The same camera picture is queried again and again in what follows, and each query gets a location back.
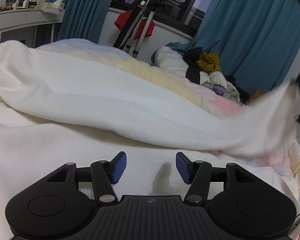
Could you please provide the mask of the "grey purple printed garment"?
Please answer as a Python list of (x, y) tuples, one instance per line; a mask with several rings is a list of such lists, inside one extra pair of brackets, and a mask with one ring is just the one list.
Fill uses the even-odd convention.
[(213, 90), (217, 95), (226, 99), (237, 103), (241, 102), (238, 90), (232, 83), (226, 80), (221, 72), (200, 72), (199, 84)]

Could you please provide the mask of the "white padded jacket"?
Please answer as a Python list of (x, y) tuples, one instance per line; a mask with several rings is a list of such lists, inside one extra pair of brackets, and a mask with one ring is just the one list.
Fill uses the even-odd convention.
[(167, 46), (162, 46), (153, 53), (152, 62), (156, 67), (180, 77), (186, 76), (189, 67), (181, 54)]

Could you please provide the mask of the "tissue box on dresser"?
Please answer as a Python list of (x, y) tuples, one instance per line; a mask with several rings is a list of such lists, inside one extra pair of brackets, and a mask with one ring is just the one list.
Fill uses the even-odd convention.
[(56, 0), (55, 2), (42, 2), (39, 4), (40, 8), (63, 9), (63, 0)]

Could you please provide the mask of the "right blue curtain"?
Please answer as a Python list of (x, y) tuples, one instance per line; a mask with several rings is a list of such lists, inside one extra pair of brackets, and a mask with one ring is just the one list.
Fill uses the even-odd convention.
[(252, 93), (281, 85), (300, 48), (300, 0), (212, 0), (189, 43), (169, 43), (180, 53), (218, 53), (224, 75)]

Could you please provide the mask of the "white sweatshirt garment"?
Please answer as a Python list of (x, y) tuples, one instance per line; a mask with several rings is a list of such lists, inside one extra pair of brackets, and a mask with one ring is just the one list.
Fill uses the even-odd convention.
[(300, 213), (300, 189), (289, 169), (258, 167), (259, 159), (296, 142), (289, 84), (253, 107), (226, 113), (224, 101), (189, 100), (115, 67), (66, 54), (0, 44), (0, 239), (10, 239), (9, 200), (64, 163), (88, 166), (127, 154), (118, 195), (184, 195), (175, 154), (215, 166), (228, 161), (292, 198)]

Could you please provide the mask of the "pastel rainbow bed sheet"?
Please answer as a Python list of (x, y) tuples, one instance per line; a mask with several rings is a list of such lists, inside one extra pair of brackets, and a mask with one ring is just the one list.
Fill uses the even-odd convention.
[[(151, 66), (113, 47), (73, 38), (46, 44), (40, 46), (39, 49), (115, 67), (168, 89), (216, 116), (233, 116), (247, 109), (243, 104), (217, 95), (213, 90), (192, 83), (186, 77), (180, 77), (159, 67)], [(257, 166), (271, 166), (283, 178), (294, 177), (298, 182), (300, 200), (300, 138), (298, 132), (300, 132), (299, 128), (292, 130), (292, 143), (288, 142), (278, 150), (258, 157), (252, 163)]]

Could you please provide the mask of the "black garment on pile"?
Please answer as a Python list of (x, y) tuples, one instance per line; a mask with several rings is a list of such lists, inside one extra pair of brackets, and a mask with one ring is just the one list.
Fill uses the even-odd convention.
[(210, 82), (209, 74), (204, 72), (197, 63), (197, 61), (200, 60), (200, 54), (202, 52), (203, 51), (201, 48), (194, 48), (188, 50), (183, 55), (183, 60), (188, 65), (185, 77), (192, 83), (196, 83), (198, 85), (203, 85), (204, 83)]

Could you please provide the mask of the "left blue curtain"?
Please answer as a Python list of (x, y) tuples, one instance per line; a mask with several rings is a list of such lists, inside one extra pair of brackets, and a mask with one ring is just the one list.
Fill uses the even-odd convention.
[(62, 0), (63, 22), (55, 27), (54, 41), (83, 38), (97, 43), (112, 0)]

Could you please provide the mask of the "blue curtain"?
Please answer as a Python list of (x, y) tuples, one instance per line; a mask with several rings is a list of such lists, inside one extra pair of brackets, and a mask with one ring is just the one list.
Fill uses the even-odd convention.
[(300, 48), (300, 0), (212, 0), (189, 43), (169, 43), (180, 53), (218, 53), (224, 75), (252, 93), (281, 85)]
[(63, 22), (55, 27), (54, 41), (83, 38), (97, 43), (112, 0), (62, 0)]

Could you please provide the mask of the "mustard yellow garment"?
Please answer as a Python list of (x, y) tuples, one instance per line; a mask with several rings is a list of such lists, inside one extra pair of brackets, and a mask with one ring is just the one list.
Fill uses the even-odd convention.
[(207, 53), (202, 51), (199, 55), (199, 60), (196, 61), (199, 68), (201, 68), (204, 72), (220, 72), (220, 59), (218, 53)]

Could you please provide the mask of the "white dressing table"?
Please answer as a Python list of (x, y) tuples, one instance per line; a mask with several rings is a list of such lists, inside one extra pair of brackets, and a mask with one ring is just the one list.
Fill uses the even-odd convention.
[(34, 48), (40, 25), (51, 25), (50, 42), (53, 42), (55, 25), (62, 23), (64, 9), (18, 9), (0, 12), (0, 43), (7, 40), (24, 41)]

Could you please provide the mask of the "brown paper shopping bag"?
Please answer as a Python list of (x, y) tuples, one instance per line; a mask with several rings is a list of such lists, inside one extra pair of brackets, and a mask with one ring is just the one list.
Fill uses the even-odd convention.
[(263, 93), (259, 90), (255, 90), (250, 96), (249, 98), (245, 101), (245, 105), (249, 105), (251, 104), (253, 101), (255, 101), (256, 99), (258, 99), (259, 97), (261, 97), (263, 95)]

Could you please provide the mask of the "folded tripod stand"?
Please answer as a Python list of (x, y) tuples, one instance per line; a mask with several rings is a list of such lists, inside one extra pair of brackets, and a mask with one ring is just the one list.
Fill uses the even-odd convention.
[(130, 13), (113, 47), (137, 58), (157, 6), (151, 0), (141, 0)]

